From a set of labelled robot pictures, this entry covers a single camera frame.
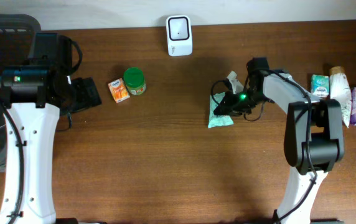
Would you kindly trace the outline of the large teal snack packet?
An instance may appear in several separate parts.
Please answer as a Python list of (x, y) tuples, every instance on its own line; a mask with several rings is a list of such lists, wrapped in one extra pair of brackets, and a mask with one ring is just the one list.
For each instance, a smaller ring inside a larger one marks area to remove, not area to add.
[(208, 119), (208, 128), (230, 126), (234, 124), (233, 120), (228, 115), (215, 115), (214, 110), (216, 108), (217, 108), (217, 104), (210, 96), (210, 113)]

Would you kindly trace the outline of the orange Kleenex tissue pack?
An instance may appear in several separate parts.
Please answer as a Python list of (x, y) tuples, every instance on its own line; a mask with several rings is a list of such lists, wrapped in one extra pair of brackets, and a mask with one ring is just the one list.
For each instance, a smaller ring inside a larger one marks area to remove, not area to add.
[(126, 88), (122, 78), (112, 81), (108, 84), (108, 88), (116, 103), (120, 103), (130, 98), (128, 89)]

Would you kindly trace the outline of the green lid jar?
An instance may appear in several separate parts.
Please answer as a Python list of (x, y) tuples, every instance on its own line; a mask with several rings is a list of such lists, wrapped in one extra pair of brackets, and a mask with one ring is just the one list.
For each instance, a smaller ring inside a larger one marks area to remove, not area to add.
[(143, 71), (137, 67), (127, 69), (124, 72), (123, 80), (132, 95), (141, 95), (146, 90)]

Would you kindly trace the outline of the small teal white packet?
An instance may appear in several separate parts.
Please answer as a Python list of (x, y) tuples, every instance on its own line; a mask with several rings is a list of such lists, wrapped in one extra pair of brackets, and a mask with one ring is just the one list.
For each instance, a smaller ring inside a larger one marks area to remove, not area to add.
[(329, 93), (329, 77), (313, 74), (311, 76), (311, 94), (320, 98), (327, 98)]

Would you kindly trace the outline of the white tube with tan cap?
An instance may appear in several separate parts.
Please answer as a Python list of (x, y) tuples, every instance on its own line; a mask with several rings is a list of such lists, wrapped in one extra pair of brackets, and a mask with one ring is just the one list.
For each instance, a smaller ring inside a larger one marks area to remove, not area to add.
[(336, 66), (329, 70), (330, 98), (340, 103), (342, 121), (348, 128), (352, 109), (352, 93), (343, 67)]

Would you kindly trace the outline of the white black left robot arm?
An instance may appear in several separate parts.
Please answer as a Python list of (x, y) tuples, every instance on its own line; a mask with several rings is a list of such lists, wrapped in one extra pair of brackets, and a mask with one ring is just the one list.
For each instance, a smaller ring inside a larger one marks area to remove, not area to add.
[(35, 35), (33, 54), (0, 76), (7, 132), (6, 181), (0, 223), (78, 223), (58, 218), (52, 195), (54, 137), (61, 116), (101, 105), (92, 78), (71, 79), (78, 44), (57, 33)]

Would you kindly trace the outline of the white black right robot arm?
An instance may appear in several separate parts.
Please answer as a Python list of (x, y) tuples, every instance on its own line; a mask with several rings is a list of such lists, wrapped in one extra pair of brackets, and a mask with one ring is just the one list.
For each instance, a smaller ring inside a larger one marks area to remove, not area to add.
[(265, 57), (246, 64), (244, 84), (224, 78), (227, 91), (221, 100), (210, 95), (217, 116), (251, 114), (265, 103), (278, 105), (286, 114), (284, 155), (290, 166), (288, 183), (271, 223), (311, 223), (311, 210), (319, 188), (344, 156), (341, 108), (337, 100), (311, 94), (284, 70), (271, 69)]

